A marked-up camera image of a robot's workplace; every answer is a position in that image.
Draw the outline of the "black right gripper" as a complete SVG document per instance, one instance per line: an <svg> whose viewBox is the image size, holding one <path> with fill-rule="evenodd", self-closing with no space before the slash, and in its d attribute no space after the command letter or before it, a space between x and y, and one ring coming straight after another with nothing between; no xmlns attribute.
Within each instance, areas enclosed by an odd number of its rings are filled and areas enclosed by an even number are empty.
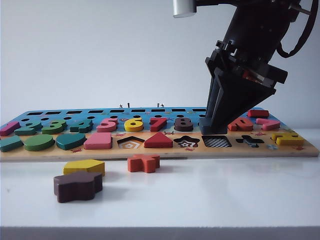
<svg viewBox="0 0 320 240"><path fill-rule="evenodd" d="M273 95L276 83L283 84L288 76L287 71L235 47L232 40L218 40L205 63L211 75L205 116L212 125L228 125Z"/></svg>

